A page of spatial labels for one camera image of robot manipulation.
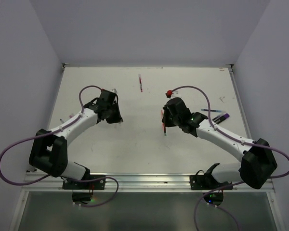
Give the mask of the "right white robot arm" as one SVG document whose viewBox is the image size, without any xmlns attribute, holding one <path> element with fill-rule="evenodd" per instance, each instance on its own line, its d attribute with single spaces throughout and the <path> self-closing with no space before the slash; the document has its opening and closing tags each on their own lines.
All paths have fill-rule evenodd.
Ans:
<svg viewBox="0 0 289 231">
<path fill-rule="evenodd" d="M 162 123 L 166 128 L 179 127 L 190 134 L 222 148 L 238 162 L 213 164 L 203 175 L 190 176 L 191 189 L 231 189 L 233 181 L 242 181 L 260 189 L 277 168 L 277 163 L 266 140 L 253 141 L 240 137 L 222 127 L 210 124 L 206 115 L 191 113 L 181 98 L 170 99 L 163 107 Z"/>
</svg>

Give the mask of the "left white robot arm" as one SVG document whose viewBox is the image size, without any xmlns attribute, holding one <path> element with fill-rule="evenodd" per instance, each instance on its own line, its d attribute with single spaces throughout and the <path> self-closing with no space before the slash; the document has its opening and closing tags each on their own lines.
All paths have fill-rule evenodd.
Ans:
<svg viewBox="0 0 289 231">
<path fill-rule="evenodd" d="M 81 110 L 62 125 L 51 130 L 40 129 L 36 133 L 29 164 L 50 176 L 73 179 L 78 188 L 85 189 L 91 182 L 90 170 L 68 160 L 68 146 L 98 123 L 122 123 L 123 118 L 116 89 L 102 89 L 99 97 L 80 105 Z"/>
</svg>

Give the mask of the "orange pen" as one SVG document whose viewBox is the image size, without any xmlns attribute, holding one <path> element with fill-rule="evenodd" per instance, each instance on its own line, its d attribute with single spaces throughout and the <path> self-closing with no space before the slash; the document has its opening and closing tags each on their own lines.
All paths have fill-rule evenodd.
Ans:
<svg viewBox="0 0 289 231">
<path fill-rule="evenodd" d="M 161 109 L 160 110 L 160 118 L 161 118 L 162 129 L 164 130 L 163 115 L 164 115 L 164 111 L 163 111 L 163 109 Z"/>
</svg>

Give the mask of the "red pen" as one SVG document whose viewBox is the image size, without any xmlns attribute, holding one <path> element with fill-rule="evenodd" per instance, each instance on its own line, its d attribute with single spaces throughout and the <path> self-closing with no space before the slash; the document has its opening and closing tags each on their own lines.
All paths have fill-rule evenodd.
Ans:
<svg viewBox="0 0 289 231">
<path fill-rule="evenodd" d="M 140 86 L 140 92 L 143 92 L 143 86 L 142 86 L 142 76 L 141 76 L 141 74 L 138 74 L 138 78 L 139 78 L 139 86 Z"/>
</svg>

